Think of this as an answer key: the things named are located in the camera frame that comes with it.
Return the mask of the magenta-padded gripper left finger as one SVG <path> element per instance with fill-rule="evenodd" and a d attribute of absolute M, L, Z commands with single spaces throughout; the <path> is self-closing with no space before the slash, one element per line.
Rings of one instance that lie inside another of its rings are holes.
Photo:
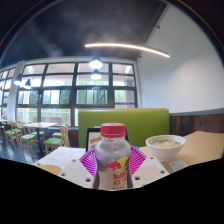
<path fill-rule="evenodd" d="M 81 187 L 92 188 L 95 174 L 95 150 L 91 149 L 79 159 L 72 159 L 59 173 L 59 177 Z"/>

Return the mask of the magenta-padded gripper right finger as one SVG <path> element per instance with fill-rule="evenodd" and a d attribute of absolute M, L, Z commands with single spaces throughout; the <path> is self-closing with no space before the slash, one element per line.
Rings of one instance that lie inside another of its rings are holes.
<path fill-rule="evenodd" d="M 154 156 L 146 156 L 139 149 L 131 147 L 129 174 L 132 187 L 143 187 L 167 176 L 168 171 Z"/>

